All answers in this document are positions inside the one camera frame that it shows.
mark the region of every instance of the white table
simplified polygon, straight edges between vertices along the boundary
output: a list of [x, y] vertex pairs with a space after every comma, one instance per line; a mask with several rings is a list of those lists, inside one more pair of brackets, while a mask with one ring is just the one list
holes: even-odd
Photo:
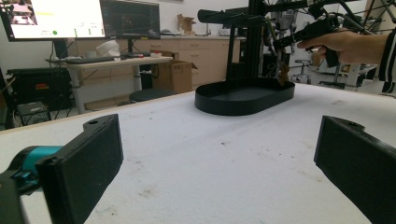
[[[25, 147], [65, 145], [118, 113], [123, 165], [86, 223], [370, 223], [315, 165], [319, 127], [323, 115], [349, 119], [396, 146], [395, 99], [296, 84], [293, 99], [251, 116], [193, 103], [184, 93], [0, 132], [0, 171]], [[31, 223], [50, 223], [42, 192], [23, 202]]]
[[[142, 90], [139, 65], [152, 63], [167, 63], [172, 57], [161, 58], [134, 58], [121, 61], [103, 62], [103, 63], [85, 63], [85, 64], [67, 64], [72, 79], [72, 88], [76, 100], [76, 106], [79, 114], [88, 112], [84, 104], [98, 100], [108, 99], [133, 91]], [[80, 85], [78, 74], [83, 71], [94, 71], [96, 69], [109, 69], [113, 67], [133, 66], [134, 74], [127, 79], [113, 80], [107, 83], [95, 85]]]

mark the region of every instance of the monitor screen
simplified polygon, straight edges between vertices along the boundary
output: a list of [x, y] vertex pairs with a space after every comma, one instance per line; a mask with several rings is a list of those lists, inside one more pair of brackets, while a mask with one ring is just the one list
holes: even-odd
[[106, 37], [158, 39], [160, 5], [128, 0], [101, 0]]
[[0, 0], [9, 41], [105, 37], [99, 0]]

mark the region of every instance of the black tray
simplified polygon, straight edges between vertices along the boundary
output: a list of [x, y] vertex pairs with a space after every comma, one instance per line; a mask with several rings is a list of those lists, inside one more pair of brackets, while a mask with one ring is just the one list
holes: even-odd
[[294, 96], [294, 83], [277, 79], [242, 78], [203, 85], [195, 91], [195, 106], [209, 114], [244, 116], [278, 105]]

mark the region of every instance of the floor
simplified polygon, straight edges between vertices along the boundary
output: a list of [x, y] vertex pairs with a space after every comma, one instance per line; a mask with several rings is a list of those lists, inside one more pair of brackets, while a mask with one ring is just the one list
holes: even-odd
[[[294, 67], [291, 68], [289, 71], [289, 79], [293, 82], [299, 82], [303, 84], [307, 84], [307, 76], [300, 77], [300, 81], [296, 81], [297, 77], [293, 75], [300, 75], [301, 74], [301, 67]], [[311, 79], [311, 85], [322, 86], [326, 88], [335, 88], [335, 89], [343, 89], [340, 88], [338, 85], [334, 83], [345, 83], [347, 82], [347, 76], [344, 73], [341, 73], [337, 79], [334, 81], [334, 74], [321, 74], [315, 66], [310, 66], [309, 68], [305, 68], [304, 70], [305, 75], [309, 75]], [[322, 82], [330, 82], [332, 85], [326, 85]]]
[[[73, 105], [72, 108], [61, 109], [58, 111], [50, 111], [49, 112], [49, 116], [50, 116], [51, 120], [64, 119], [64, 118], [72, 117], [75, 115], [78, 115], [75, 105]], [[14, 113], [12, 119], [13, 119], [15, 128], [23, 126], [22, 122], [21, 122], [21, 117], [18, 114]], [[37, 113], [34, 116], [27, 117], [27, 120], [28, 120], [28, 123], [34, 124], [34, 123], [39, 123], [39, 122], [42, 122], [43, 120], [49, 120], [49, 119], [48, 119], [46, 113], [43, 113], [43, 114]]]

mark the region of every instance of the sleeve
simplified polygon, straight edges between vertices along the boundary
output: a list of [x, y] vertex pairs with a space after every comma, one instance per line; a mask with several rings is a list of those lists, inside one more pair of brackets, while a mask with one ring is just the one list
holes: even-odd
[[396, 29], [389, 34], [387, 43], [385, 45], [384, 54], [382, 55], [381, 64], [379, 65], [379, 80], [385, 82], [392, 82], [392, 75], [396, 76]]

